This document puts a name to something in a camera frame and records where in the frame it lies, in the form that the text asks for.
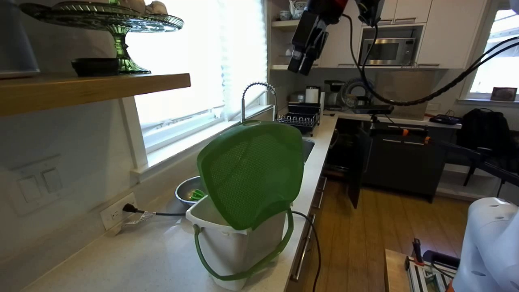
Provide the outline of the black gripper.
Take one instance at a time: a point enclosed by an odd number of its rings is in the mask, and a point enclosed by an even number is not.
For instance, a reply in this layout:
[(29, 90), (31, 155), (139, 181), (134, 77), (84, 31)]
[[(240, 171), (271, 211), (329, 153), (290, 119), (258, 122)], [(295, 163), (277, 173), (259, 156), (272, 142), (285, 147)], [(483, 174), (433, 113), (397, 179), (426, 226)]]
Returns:
[(310, 75), (327, 40), (326, 28), (339, 23), (345, 5), (347, 0), (308, 0), (292, 38), (289, 72)]

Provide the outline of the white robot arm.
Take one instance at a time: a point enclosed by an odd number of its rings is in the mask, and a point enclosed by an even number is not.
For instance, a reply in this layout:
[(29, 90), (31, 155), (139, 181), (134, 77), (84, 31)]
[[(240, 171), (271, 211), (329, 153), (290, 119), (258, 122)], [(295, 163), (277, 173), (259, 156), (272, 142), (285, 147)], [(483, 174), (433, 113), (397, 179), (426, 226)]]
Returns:
[[(321, 56), (329, 25), (349, 0), (308, 0), (292, 40), (289, 70), (306, 75)], [(457, 273), (449, 292), (519, 292), (519, 210), (499, 199), (469, 207)]]

